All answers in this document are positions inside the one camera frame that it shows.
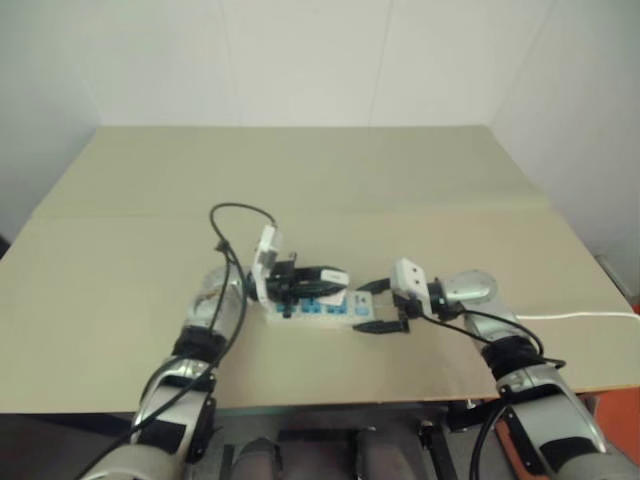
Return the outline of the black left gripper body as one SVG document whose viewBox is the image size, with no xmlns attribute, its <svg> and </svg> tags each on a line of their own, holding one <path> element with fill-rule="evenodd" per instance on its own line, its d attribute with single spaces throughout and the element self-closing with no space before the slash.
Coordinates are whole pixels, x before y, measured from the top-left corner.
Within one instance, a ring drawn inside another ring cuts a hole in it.
<svg viewBox="0 0 640 480">
<path fill-rule="evenodd" d="M 289 253 L 285 260 L 277 261 L 274 264 L 267 279 L 268 298 L 283 308 L 282 315 L 285 319 L 291 317 L 292 308 L 298 302 L 296 260 L 297 254 L 295 252 Z"/>
</svg>

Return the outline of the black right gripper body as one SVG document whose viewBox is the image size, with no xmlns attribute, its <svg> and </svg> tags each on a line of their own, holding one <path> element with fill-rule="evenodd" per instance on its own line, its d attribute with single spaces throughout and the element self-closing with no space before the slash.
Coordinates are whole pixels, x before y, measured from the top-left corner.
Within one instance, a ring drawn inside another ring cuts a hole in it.
<svg viewBox="0 0 640 480">
<path fill-rule="evenodd" d="M 399 331 L 409 333 L 409 321 L 422 317 L 422 302 L 415 296 L 404 298 L 398 294 L 393 294 L 392 298 L 398 313 Z"/>
</svg>

